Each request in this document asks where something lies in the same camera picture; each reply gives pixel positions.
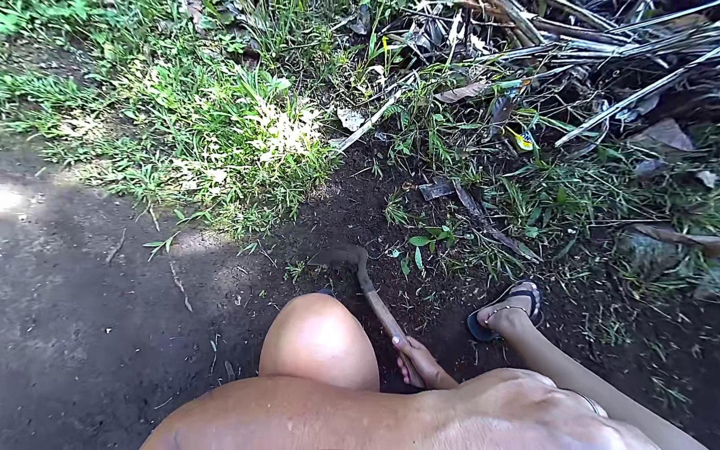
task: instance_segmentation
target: debris pile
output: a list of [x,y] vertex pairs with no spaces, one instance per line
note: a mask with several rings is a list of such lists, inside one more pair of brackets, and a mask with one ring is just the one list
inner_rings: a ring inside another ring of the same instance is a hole
[[[639,149],[642,159],[630,168],[636,183],[657,181],[670,166],[695,158],[720,161],[720,134],[690,135],[704,125],[720,127],[720,0],[422,1],[399,13],[374,22],[364,11],[340,25],[370,36],[366,65],[379,62],[373,55],[380,54],[380,42],[393,55],[384,67],[374,66],[380,74],[375,97],[388,101],[364,127],[353,129],[359,131],[341,151],[408,86],[421,83],[413,90],[429,85],[432,102],[455,108],[455,123],[458,117],[476,122],[453,136],[460,148],[493,146],[535,158],[540,150],[548,155],[542,158],[563,163],[602,145]],[[699,167],[690,179],[720,192],[720,175]],[[480,228],[522,260],[540,260],[494,228],[456,181],[441,178],[456,179],[457,173],[435,170],[425,181],[433,175],[435,182],[421,189],[426,200],[456,194]],[[636,231],[720,258],[720,237],[698,235],[702,229],[678,232],[672,225],[639,225]],[[708,231],[720,234],[720,227]]]

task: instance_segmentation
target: dirt path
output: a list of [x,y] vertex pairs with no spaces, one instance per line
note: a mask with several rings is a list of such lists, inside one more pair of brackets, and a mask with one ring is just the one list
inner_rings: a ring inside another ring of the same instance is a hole
[[[237,378],[255,375],[277,310],[329,283],[370,334],[383,389],[409,392],[350,275],[305,271],[296,283],[283,278],[287,264],[325,244],[360,243],[377,258],[385,244],[405,237],[380,213],[402,180],[350,178],[364,167],[362,149],[301,209],[300,220],[262,243],[268,256],[236,257],[239,246],[184,230],[171,255],[146,263],[142,244],[164,240],[174,220],[161,219],[158,232],[148,214],[135,220],[140,210],[130,200],[79,187],[52,168],[36,177],[44,164],[34,152],[0,148],[0,448],[136,448],[176,407],[226,382],[226,361]],[[122,235],[123,246],[107,264]],[[169,262],[193,312],[185,308]],[[508,361],[518,365],[501,343],[469,342],[462,323],[501,287],[473,274],[450,281],[405,278],[397,261],[385,256],[372,264],[372,277],[405,330],[423,339],[458,379]],[[584,313],[609,301],[611,286],[603,280],[575,302],[550,286],[545,333],[617,387],[720,448],[720,307],[684,307],[691,323],[636,318],[637,336],[680,346],[663,357],[666,363],[645,345],[602,347],[580,333]],[[694,345],[699,349],[692,352]],[[664,407],[655,397],[650,377],[658,373],[675,387],[688,387],[688,411]]]

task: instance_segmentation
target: soil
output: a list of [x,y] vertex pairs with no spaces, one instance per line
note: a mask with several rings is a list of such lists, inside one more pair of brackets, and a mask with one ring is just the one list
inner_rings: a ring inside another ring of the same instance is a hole
[[[465,330],[465,316],[507,287],[504,275],[502,282],[475,268],[444,275],[427,255],[430,275],[414,269],[405,277],[383,253],[416,233],[388,226],[385,200],[419,180],[357,174],[370,157],[371,150],[353,147],[298,219],[252,253],[238,256],[250,242],[185,227],[168,255],[147,262],[142,245],[171,235],[173,215],[159,213],[158,231],[129,199],[82,187],[56,167],[36,175],[45,163],[35,149],[0,136],[0,448],[137,448],[175,408],[227,382],[225,363],[239,379],[255,376],[279,308],[326,286],[368,332],[382,390],[414,392],[402,383],[391,345],[351,273],[306,268],[294,282],[285,269],[339,243],[368,249],[380,296],[458,381],[521,367],[504,343],[474,343]],[[453,202],[425,203],[415,190],[406,196],[408,208],[431,215]],[[666,317],[625,298],[604,266],[590,268],[595,275],[588,284],[565,289],[552,270],[531,274],[546,292],[541,329],[549,339],[706,446],[720,448],[720,305],[681,302]],[[606,346],[583,333],[585,321],[612,304],[637,312],[630,344]],[[653,352],[647,341],[665,351]],[[690,401],[671,402],[652,377]]]

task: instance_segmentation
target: person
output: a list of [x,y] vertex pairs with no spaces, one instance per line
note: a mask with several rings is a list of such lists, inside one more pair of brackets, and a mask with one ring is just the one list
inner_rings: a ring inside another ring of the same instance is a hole
[[457,383],[420,342],[393,336],[430,388],[410,395],[379,392],[374,348],[339,301],[297,297],[271,324],[258,377],[182,405],[142,449],[705,448],[549,342],[534,325],[537,287],[519,282],[474,314],[533,372],[499,368]]

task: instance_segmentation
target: dead leaf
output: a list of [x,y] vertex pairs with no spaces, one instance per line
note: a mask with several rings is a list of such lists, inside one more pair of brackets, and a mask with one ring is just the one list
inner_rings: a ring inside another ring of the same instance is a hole
[[710,20],[704,15],[693,14],[669,20],[668,27],[672,30],[686,30],[696,26],[706,25],[707,23],[710,23]]
[[713,172],[709,170],[702,170],[701,172],[696,173],[696,178],[702,180],[702,184],[706,187],[710,189],[715,188],[715,180],[717,177]]
[[474,200],[468,192],[465,192],[465,189],[460,186],[460,183],[456,179],[452,180],[452,182],[455,185],[455,192],[457,192],[457,197],[460,199],[460,202],[466,209],[468,209],[476,220],[479,220],[482,223],[485,233],[494,236],[497,241],[505,244],[510,250],[515,251],[527,260],[541,261],[541,258],[538,255],[535,255],[535,252],[530,250],[530,248],[524,245],[524,243],[505,235],[503,232],[493,227],[490,222],[488,222],[483,210],[477,204],[477,201]]
[[720,238],[718,236],[684,235],[669,228],[642,224],[635,225],[635,229],[656,240],[701,246],[708,256],[720,255]]
[[455,103],[458,100],[462,100],[465,97],[476,97],[481,93],[485,92],[489,84],[484,81],[473,82],[465,85],[464,87],[458,87],[453,90],[447,90],[440,94],[435,94],[435,99],[440,100],[444,103]]
[[368,35],[371,29],[371,14],[368,5],[360,5],[360,13],[357,17],[357,21],[349,25],[349,28],[358,35]]
[[202,27],[202,0],[179,0],[180,6],[194,21],[194,28],[197,33],[203,33]]
[[663,172],[666,166],[668,164],[662,159],[649,159],[639,162],[633,171],[639,179],[650,179]]
[[337,117],[341,119],[341,123],[349,131],[357,131],[365,123],[363,115],[356,111],[337,108],[337,112]]
[[696,151],[694,143],[690,140],[677,121],[666,118],[644,131],[627,139],[630,145],[654,151],[660,155],[677,153],[680,151]]

